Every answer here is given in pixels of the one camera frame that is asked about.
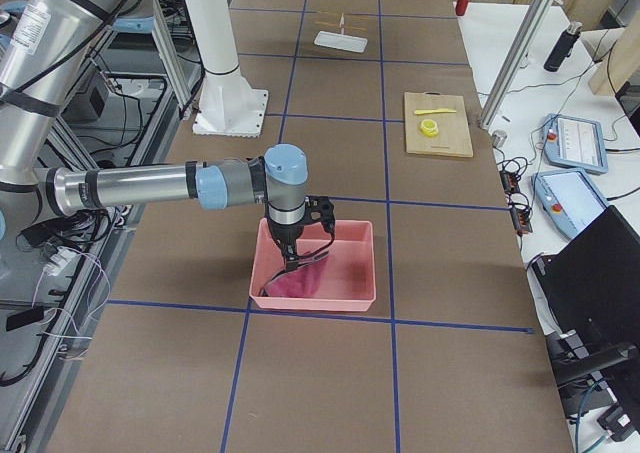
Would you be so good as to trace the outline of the pink cleaning cloth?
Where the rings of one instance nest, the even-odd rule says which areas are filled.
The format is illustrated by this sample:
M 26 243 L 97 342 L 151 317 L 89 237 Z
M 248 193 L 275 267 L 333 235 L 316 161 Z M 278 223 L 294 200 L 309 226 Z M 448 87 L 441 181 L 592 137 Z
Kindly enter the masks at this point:
M 320 285 L 328 264 L 329 252 L 325 251 L 304 260 L 293 271 L 280 271 L 260 289 L 261 297 L 312 298 Z

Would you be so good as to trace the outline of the black water bottle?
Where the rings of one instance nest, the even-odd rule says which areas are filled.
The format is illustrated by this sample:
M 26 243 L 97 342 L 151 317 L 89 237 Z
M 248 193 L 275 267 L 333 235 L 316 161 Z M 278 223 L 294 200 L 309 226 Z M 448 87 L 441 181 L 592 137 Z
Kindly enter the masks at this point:
M 546 58 L 543 68 L 548 72 L 557 72 L 566 58 L 571 55 L 573 47 L 580 38 L 583 24 L 571 21 L 560 34 L 551 52 Z

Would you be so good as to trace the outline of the pink plastic bin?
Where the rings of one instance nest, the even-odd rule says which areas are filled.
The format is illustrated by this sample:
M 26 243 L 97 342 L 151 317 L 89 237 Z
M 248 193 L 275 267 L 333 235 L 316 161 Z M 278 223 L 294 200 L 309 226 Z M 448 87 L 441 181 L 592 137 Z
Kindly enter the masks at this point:
M 249 296 L 263 309 L 365 312 L 376 299 L 373 225 L 362 220 L 338 220 L 335 241 L 326 250 L 328 264 L 312 298 L 261 297 L 261 287 L 284 270 L 281 253 L 267 221 L 259 224 Z

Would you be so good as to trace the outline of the yellow lemon slices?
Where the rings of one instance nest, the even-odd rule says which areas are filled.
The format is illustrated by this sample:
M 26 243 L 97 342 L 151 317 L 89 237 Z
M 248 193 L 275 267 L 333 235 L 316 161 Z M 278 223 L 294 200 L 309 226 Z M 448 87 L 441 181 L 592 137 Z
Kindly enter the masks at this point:
M 429 138 L 434 138 L 439 135 L 439 127 L 435 120 L 426 118 L 422 120 L 419 124 L 420 132 Z

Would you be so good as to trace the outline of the bamboo cutting board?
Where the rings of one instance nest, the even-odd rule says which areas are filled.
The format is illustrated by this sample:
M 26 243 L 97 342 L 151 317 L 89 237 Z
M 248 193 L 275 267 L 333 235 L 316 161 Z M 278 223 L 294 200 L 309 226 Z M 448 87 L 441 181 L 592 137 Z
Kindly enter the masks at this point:
M 452 108 L 456 114 L 416 116 L 416 109 Z M 424 136 L 419 130 L 422 120 L 430 118 L 437 122 L 439 135 Z M 464 99 L 462 96 L 404 93 L 405 151 L 409 154 L 472 158 L 473 146 L 469 131 Z

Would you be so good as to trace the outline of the yellow plastic knife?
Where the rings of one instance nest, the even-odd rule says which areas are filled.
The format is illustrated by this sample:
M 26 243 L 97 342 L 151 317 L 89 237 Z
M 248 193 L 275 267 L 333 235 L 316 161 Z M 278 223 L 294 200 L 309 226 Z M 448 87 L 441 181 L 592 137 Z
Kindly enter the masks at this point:
M 416 116 L 421 115 L 435 115 L 435 114 L 456 114 L 458 111 L 452 108 L 434 108 L 434 109 L 416 109 L 413 114 Z

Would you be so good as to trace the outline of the white rectangular tray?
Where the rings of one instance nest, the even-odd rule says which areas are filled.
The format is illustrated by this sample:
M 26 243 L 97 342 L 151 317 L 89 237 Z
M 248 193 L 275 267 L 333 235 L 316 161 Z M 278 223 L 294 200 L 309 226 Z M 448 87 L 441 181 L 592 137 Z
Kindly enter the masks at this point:
M 368 45 L 368 39 L 342 33 L 319 31 L 314 38 L 314 44 L 334 50 L 362 54 Z

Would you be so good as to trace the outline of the small metal cylinder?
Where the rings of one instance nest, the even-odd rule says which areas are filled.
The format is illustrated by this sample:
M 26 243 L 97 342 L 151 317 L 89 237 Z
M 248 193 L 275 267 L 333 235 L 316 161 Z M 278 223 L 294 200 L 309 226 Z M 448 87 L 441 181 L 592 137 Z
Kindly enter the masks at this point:
M 494 148 L 501 149 L 504 146 L 507 137 L 508 134 L 506 131 L 500 129 L 494 130 L 491 133 L 492 146 Z

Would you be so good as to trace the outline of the black usb hub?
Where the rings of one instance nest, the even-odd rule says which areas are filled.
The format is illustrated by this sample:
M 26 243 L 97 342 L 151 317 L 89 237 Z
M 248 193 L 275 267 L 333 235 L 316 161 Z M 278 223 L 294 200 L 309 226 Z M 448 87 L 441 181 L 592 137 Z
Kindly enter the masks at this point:
M 519 176 L 515 172 L 510 171 L 501 171 L 499 176 L 516 234 L 522 237 L 523 235 L 532 233 L 532 207 L 530 200 L 520 189 Z

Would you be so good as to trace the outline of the near teach pendant tablet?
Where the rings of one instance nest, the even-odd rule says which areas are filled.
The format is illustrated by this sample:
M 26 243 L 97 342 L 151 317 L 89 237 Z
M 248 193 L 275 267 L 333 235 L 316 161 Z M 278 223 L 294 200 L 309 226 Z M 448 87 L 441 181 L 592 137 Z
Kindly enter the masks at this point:
M 532 185 L 544 211 L 568 239 L 578 236 L 609 206 L 582 168 L 534 174 Z

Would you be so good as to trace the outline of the teach pendant tablet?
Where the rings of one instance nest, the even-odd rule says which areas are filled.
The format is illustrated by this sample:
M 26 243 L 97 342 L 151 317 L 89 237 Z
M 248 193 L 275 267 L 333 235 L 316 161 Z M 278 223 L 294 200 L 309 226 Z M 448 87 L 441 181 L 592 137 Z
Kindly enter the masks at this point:
M 582 168 L 534 174 L 532 185 L 544 211 L 568 239 L 578 236 L 609 206 Z
M 543 152 L 551 165 L 579 167 L 595 175 L 608 172 L 601 124 L 561 114 L 549 114 L 542 128 Z

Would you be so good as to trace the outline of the far teach pendant tablet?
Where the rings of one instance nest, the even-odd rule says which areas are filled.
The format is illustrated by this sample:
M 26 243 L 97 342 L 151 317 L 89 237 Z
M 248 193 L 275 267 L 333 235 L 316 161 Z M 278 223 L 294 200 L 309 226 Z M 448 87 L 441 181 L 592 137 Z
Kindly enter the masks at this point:
M 608 172 L 601 124 L 561 114 L 549 114 L 542 128 L 543 152 L 551 165 L 579 167 L 595 175 Z

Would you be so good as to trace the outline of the black monitor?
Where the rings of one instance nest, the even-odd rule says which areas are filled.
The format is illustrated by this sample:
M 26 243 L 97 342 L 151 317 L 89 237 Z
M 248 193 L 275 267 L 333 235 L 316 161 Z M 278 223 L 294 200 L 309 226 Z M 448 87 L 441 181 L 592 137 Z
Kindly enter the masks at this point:
M 639 344 L 639 235 L 615 206 L 532 267 L 562 330 L 601 345 Z

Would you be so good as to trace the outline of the aluminium frame post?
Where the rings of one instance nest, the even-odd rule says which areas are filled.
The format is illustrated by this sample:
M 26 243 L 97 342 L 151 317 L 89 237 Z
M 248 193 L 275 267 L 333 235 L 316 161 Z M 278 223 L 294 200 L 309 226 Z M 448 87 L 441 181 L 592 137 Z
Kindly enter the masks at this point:
M 553 1 L 532 0 L 529 5 L 479 116 L 478 123 L 482 129 L 488 129 L 496 117 L 520 68 L 521 61 L 528 52 Z

